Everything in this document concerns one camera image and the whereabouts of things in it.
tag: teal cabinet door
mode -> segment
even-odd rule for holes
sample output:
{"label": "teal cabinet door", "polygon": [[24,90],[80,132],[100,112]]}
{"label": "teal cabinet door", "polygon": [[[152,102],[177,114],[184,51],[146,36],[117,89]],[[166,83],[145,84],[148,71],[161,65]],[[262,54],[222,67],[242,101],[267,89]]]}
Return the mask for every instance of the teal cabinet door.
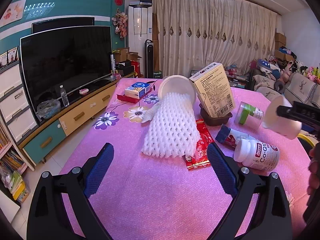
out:
{"label": "teal cabinet door", "polygon": [[34,137],[24,147],[24,150],[28,153],[35,164],[37,164],[65,137],[66,134],[64,133],[59,120],[57,120]]}

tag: metal screw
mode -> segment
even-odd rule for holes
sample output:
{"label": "metal screw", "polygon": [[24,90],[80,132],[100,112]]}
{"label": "metal screw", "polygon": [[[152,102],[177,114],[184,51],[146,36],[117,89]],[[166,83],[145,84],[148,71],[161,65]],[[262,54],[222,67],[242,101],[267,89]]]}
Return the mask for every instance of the metal screw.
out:
{"label": "metal screw", "polygon": [[275,172],[271,173],[271,176],[274,178],[274,179],[277,179],[279,178],[279,175]]}
{"label": "metal screw", "polygon": [[72,169],[72,173],[73,174],[77,174],[77,173],[79,173],[81,171],[81,168],[80,167],[74,167],[73,169]]}
{"label": "metal screw", "polygon": [[247,167],[242,167],[241,168],[242,173],[244,174],[248,174],[249,173],[249,169]]}
{"label": "metal screw", "polygon": [[45,172],[42,173],[42,177],[43,177],[43,178],[46,178],[46,177],[48,177],[48,176],[49,176],[49,172],[45,171]]}

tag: white stripe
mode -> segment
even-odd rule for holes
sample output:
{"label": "white stripe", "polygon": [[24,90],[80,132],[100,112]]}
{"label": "white stripe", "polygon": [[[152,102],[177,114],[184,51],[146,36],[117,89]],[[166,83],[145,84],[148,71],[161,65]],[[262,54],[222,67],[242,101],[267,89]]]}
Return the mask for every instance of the white stripe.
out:
{"label": "white stripe", "polygon": [[69,17],[94,17],[95,21],[103,21],[103,22],[109,22],[110,21],[110,17],[108,16],[95,16],[95,15],[61,15],[61,16],[53,16],[53,17],[47,17],[47,18],[41,18],[41,19],[36,19],[36,20],[32,20],[32,21],[28,21],[25,23],[21,23],[18,24],[16,26],[13,26],[3,32],[0,33],[0,40],[8,37],[14,33],[26,30],[31,28],[31,25],[35,22],[39,22],[39,21],[45,21],[45,20],[51,20],[51,19],[57,19],[57,18],[69,18]]}

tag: purple flower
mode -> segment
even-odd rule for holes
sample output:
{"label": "purple flower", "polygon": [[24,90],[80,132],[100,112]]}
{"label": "purple flower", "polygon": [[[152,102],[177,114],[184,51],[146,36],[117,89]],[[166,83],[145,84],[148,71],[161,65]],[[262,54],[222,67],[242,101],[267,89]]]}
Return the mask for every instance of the purple flower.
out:
{"label": "purple flower", "polygon": [[146,95],[143,97],[143,99],[144,99],[143,102],[146,102],[147,104],[151,104],[151,103],[155,104],[159,102],[158,95],[154,95],[154,94]]}
{"label": "purple flower", "polygon": [[107,126],[109,125],[114,126],[118,121],[119,121],[118,114],[116,114],[114,111],[111,111],[99,117],[97,120],[97,123],[94,126],[95,126],[95,129],[105,130]]}

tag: white drawer unit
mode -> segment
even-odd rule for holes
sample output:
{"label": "white drawer unit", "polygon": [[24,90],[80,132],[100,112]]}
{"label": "white drawer unit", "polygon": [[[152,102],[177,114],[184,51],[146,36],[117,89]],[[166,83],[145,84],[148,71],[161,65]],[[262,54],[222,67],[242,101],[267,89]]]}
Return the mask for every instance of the white drawer unit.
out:
{"label": "white drawer unit", "polygon": [[14,118],[19,111],[28,106],[28,101],[24,88],[20,88],[0,103],[0,109],[5,122]]}
{"label": "white drawer unit", "polygon": [[19,63],[0,74],[0,98],[22,84]]}
{"label": "white drawer unit", "polygon": [[12,122],[10,122],[8,128],[14,140],[18,142],[35,126],[37,126],[37,123],[32,115],[31,109],[29,108],[23,114],[19,115]]}

